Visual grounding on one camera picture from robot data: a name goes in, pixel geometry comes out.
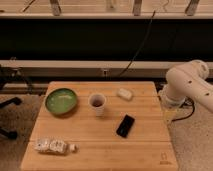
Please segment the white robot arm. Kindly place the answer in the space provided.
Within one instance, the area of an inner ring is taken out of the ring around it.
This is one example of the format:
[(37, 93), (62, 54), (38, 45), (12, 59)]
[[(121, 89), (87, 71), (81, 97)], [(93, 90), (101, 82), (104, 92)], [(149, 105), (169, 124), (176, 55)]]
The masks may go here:
[(186, 98), (191, 98), (213, 112), (213, 85), (206, 81), (208, 76), (209, 67), (202, 60), (176, 65), (167, 71), (167, 84), (159, 91), (167, 125), (177, 116), (177, 110)]

